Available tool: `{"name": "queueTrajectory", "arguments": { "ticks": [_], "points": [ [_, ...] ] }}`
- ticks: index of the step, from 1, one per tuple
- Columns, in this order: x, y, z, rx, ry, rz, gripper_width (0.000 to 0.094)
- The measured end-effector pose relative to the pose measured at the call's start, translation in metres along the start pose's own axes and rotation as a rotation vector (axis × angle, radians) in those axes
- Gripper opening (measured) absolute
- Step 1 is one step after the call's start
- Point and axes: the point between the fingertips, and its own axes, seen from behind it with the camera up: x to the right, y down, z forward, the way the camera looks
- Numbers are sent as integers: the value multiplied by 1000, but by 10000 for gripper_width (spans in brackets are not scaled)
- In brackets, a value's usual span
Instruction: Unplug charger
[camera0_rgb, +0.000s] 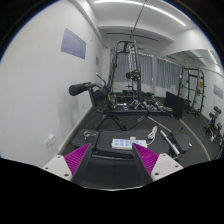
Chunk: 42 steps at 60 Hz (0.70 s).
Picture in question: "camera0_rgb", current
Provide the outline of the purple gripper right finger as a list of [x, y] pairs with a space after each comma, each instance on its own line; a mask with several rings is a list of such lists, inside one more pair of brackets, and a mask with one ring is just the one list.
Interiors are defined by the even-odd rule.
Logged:
[[164, 178], [182, 169], [182, 166], [167, 153], [157, 154], [136, 143], [132, 144], [132, 155], [141, 175], [152, 181]]

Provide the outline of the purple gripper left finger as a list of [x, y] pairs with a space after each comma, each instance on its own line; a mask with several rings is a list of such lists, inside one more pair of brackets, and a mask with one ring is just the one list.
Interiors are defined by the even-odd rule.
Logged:
[[65, 180], [80, 182], [90, 156], [91, 145], [86, 144], [65, 156], [56, 155], [42, 169]]

